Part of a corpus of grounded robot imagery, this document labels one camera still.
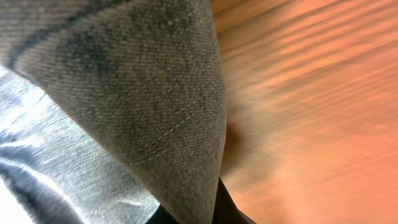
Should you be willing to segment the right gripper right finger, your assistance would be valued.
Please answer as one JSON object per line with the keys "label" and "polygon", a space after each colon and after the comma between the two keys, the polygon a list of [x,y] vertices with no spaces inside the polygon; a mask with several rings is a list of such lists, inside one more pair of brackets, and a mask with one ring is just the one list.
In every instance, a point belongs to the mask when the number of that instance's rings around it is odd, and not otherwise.
{"label": "right gripper right finger", "polygon": [[218,181],[213,224],[256,224],[237,208],[221,179]]}

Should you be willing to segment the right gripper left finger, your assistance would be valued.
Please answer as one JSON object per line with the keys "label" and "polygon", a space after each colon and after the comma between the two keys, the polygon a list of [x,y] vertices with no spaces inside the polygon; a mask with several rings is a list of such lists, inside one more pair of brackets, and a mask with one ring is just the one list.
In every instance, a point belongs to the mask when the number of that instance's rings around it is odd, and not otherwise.
{"label": "right gripper left finger", "polygon": [[146,224],[179,224],[179,222],[162,205],[159,205]]}

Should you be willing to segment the light blue denim jeans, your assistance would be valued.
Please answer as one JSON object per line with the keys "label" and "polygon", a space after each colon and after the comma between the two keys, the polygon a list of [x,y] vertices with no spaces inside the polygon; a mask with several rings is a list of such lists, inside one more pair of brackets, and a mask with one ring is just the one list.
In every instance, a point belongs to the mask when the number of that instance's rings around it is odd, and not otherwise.
{"label": "light blue denim jeans", "polygon": [[1,65],[41,87],[180,223],[211,223],[226,134],[204,0],[1,1]]}

